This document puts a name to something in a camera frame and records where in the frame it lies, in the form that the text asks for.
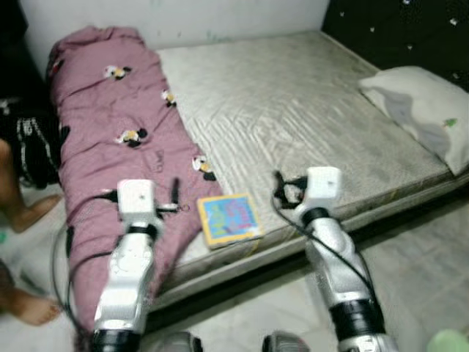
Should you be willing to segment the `colourful yellow-edged children's book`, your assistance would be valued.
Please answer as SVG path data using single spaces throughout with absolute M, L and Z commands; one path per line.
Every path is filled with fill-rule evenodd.
M 264 235 L 249 194 L 204 197 L 197 202 L 202 238 L 209 249 L 254 241 Z

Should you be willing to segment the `white printed pillow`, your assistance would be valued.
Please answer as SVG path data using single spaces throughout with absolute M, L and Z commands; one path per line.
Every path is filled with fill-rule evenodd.
M 403 66 L 359 80 L 358 89 L 451 173 L 469 168 L 469 94 L 461 87 L 425 68 Z

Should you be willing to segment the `grey quilted mattress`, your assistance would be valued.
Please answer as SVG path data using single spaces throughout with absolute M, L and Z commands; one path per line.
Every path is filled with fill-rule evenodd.
M 348 231 L 444 197 L 468 181 L 373 106 L 358 82 L 377 71 L 322 32 L 160 49 L 185 130 L 207 155 L 225 194 L 248 194 L 262 237 L 209 249 L 191 242 L 153 308 L 205 294 L 304 251 L 273 211 L 275 171 L 341 169 L 333 215 Z

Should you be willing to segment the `pink cartoon print blanket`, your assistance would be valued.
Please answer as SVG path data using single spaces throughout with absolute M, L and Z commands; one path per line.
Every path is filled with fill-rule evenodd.
M 107 252 L 124 232 L 117 205 L 104 200 L 104 191 L 124 179 L 150 179 L 165 204 L 174 179 L 181 182 L 181 211 L 165 217 L 155 242 L 154 293 L 201 232 L 197 201 L 221 194 L 221 187 L 194 165 L 204 152 L 185 130 L 160 57 L 134 28 L 90 26 L 62 38 L 51 50 L 49 80 L 67 129 L 59 178 L 73 228 L 73 314 L 91 331 Z

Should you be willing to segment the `grey robot left leg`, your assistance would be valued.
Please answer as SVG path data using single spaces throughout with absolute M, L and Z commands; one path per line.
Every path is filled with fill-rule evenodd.
M 204 352 L 202 341 L 188 331 L 169 333 L 154 343 L 150 352 Z

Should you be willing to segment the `grey robot leg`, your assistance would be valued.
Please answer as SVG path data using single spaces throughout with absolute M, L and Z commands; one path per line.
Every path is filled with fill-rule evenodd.
M 154 343 L 150 352 L 204 352 L 202 341 L 188 331 L 169 333 Z
M 262 352 L 309 352 L 309 346 L 295 333 L 273 331 L 262 340 Z

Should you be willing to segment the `black bag white pattern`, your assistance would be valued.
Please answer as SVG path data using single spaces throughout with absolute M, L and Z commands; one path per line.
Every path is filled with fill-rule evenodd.
M 14 115 L 13 154 L 21 183 L 43 190 L 59 182 L 59 131 L 43 115 Z

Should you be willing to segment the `person in grey shorts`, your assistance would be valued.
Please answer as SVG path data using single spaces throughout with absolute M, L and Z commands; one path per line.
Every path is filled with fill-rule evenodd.
M 44 197 L 27 205 L 21 195 L 18 170 L 10 145 L 0 139 L 0 214 L 7 218 L 14 232 L 24 232 L 52 211 L 60 195 Z M 60 315 L 55 301 L 17 288 L 7 266 L 0 261 L 0 311 L 30 326 L 42 326 Z

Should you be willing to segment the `grey robot right leg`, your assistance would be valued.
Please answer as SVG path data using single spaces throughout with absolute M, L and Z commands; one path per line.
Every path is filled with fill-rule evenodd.
M 309 346 L 295 333 L 273 331 L 262 340 L 262 352 L 309 352 Z

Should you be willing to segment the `black tufted headboard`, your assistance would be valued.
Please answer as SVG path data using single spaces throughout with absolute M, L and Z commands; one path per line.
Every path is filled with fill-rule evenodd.
M 469 84 L 468 0 L 330 0 L 322 30 L 385 70 L 418 66 Z

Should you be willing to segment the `light green object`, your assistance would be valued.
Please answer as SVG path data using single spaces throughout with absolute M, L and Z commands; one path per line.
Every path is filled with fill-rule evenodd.
M 426 344 L 426 352 L 469 352 L 469 339 L 463 331 L 436 332 Z

